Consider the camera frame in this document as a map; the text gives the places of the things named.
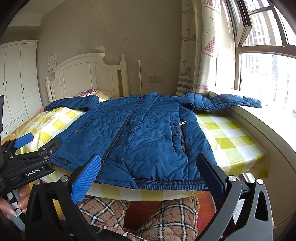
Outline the blue quilted down jacket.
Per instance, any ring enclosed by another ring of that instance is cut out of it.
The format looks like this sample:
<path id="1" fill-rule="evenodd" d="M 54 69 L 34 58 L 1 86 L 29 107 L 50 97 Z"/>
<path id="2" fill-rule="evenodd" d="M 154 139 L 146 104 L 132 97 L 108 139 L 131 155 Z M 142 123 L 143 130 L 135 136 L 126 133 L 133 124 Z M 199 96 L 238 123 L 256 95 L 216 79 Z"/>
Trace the blue quilted down jacket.
<path id="1" fill-rule="evenodd" d="M 59 133 L 62 144 L 51 161 L 72 172 L 98 154 L 97 183 L 130 189 L 206 190 L 196 161 L 207 144 L 194 111 L 236 105 L 260 108 L 261 102 L 232 94 L 207 98 L 155 92 L 103 102 L 94 95 L 59 99 L 45 111 L 70 108 L 85 114 Z M 208 160 L 216 164 L 215 159 Z"/>

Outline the yellow checkered bed sheet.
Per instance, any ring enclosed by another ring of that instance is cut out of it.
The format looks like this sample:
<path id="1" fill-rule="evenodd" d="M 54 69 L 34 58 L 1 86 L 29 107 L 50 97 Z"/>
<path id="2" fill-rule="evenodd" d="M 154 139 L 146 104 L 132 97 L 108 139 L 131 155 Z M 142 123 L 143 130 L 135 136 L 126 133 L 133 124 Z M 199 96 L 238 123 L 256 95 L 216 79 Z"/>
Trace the yellow checkered bed sheet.
<path id="1" fill-rule="evenodd" d="M 33 133 L 34 140 L 19 149 L 17 153 L 37 150 L 50 139 L 66 130 L 85 113 L 81 110 L 58 108 L 42 111 L 33 118 L 24 114 L 15 123 L 7 125 L 1 133 L 1 141 L 12 140 L 27 133 Z M 206 141 L 203 153 L 210 153 L 228 175 L 238 176 L 245 171 L 267 177 L 267 151 L 232 118 L 222 111 L 202 113 L 198 111 L 196 120 L 202 139 Z M 129 201 L 161 201 L 190 197 L 200 193 L 196 188 L 189 190 L 147 190 L 93 183 L 88 195 Z"/>

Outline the white wardrobe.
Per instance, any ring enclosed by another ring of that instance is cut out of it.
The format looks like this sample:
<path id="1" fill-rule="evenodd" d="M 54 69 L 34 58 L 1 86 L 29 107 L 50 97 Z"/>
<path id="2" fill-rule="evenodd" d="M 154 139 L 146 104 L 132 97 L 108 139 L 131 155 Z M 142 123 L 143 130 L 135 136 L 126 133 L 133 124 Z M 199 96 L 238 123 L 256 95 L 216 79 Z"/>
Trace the white wardrobe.
<path id="1" fill-rule="evenodd" d="M 35 116 L 42 107 L 37 78 L 37 42 L 23 40 L 1 44 L 2 139 Z"/>

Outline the colourful patterned pillow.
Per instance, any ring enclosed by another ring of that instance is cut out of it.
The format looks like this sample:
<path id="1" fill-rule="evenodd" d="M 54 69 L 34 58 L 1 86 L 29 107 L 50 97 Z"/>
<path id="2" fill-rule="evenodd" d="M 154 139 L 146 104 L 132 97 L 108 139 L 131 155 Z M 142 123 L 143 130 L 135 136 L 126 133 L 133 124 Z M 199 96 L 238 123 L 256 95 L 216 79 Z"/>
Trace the colourful patterned pillow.
<path id="1" fill-rule="evenodd" d="M 87 97 L 89 95 L 96 95 L 97 92 L 98 92 L 97 89 L 92 88 L 92 89 L 88 89 L 80 92 L 79 94 L 75 95 L 75 97 Z"/>

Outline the peach checkered pillow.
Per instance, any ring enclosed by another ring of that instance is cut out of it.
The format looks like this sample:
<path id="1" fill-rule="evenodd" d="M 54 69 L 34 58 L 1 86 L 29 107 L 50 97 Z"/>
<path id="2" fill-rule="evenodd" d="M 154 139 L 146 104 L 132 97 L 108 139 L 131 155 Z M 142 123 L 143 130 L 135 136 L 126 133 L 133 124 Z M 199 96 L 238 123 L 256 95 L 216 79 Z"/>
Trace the peach checkered pillow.
<path id="1" fill-rule="evenodd" d="M 104 90 L 99 90 L 98 92 L 96 92 L 95 95 L 99 98 L 100 101 L 106 101 L 113 98 L 112 93 Z"/>

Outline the white wooden headboard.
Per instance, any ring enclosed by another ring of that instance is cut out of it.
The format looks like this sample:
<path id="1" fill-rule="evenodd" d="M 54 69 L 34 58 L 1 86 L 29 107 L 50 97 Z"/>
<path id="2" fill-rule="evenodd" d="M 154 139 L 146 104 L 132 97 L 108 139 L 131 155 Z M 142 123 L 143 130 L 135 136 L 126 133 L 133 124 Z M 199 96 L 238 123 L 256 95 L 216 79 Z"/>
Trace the white wooden headboard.
<path id="1" fill-rule="evenodd" d="M 46 78 L 49 102 L 73 97 L 79 92 L 95 88 L 108 91 L 112 97 L 130 95 L 125 54 L 118 65 L 108 65 L 104 53 L 87 53 L 74 56 L 59 64 L 54 79 Z"/>

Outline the white desk lamp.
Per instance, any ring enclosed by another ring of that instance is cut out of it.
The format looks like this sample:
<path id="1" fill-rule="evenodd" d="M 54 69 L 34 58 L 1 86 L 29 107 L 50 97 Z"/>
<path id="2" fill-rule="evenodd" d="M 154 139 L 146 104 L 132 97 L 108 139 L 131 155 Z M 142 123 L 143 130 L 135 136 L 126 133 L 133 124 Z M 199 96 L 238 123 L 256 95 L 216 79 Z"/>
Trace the white desk lamp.
<path id="1" fill-rule="evenodd" d="M 139 78 L 139 93 L 142 95 L 142 70 L 141 70 L 141 62 L 138 60 L 138 78 Z"/>

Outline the patterned beige curtain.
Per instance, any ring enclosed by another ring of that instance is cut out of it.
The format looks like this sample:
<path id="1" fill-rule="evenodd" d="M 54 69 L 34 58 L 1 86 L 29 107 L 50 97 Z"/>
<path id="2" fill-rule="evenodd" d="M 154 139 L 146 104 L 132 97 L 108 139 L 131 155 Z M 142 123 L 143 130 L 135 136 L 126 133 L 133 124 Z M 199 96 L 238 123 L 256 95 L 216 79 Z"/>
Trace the patterned beige curtain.
<path id="1" fill-rule="evenodd" d="M 177 95 L 235 85 L 235 42 L 226 1 L 183 1 Z"/>

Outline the paper notice on wall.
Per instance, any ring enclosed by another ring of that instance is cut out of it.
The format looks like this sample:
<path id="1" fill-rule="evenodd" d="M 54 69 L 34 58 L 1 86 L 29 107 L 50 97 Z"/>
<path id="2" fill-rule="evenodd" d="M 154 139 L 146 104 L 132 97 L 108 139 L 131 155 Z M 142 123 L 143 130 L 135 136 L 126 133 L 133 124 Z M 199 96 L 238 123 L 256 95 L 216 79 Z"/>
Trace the paper notice on wall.
<path id="1" fill-rule="evenodd" d="M 57 53 L 52 53 L 48 56 L 48 72 L 57 67 Z"/>

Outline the beige wall socket panel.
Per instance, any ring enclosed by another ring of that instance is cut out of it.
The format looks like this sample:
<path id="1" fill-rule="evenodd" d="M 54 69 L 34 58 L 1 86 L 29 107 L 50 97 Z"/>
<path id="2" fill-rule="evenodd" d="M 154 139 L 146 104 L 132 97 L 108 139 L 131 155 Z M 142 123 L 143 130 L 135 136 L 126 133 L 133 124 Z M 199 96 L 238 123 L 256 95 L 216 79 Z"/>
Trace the beige wall socket panel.
<path id="1" fill-rule="evenodd" d="M 149 83 L 162 83 L 163 77 L 160 75 L 149 76 L 148 81 Z"/>

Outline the window with dark frame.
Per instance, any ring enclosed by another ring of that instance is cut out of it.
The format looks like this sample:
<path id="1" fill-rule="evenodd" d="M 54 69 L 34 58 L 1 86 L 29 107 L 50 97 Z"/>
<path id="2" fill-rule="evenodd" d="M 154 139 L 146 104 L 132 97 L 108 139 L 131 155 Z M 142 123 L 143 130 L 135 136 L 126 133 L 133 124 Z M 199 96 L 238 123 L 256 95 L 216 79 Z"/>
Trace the window with dark frame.
<path id="1" fill-rule="evenodd" d="M 275 1 L 225 4 L 234 33 L 234 90 L 295 115 L 295 25 Z"/>

